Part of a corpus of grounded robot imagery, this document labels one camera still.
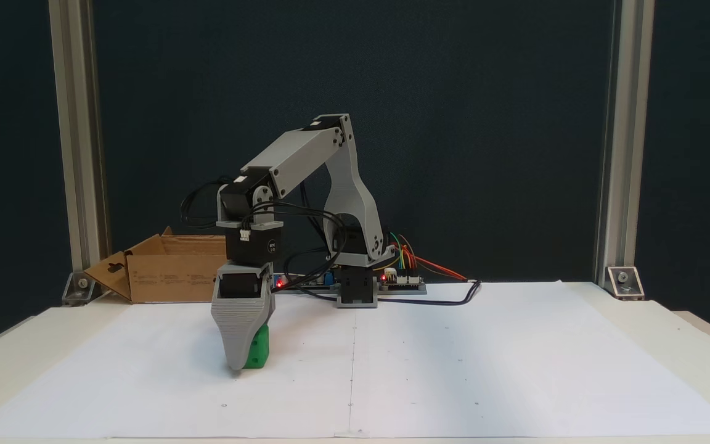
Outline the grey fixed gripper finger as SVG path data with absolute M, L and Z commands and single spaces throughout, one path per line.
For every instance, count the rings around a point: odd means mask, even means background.
M 211 315 L 219 328 L 226 365 L 232 371 L 263 368 L 269 346 L 268 321 L 274 312 L 274 296 L 212 300 Z

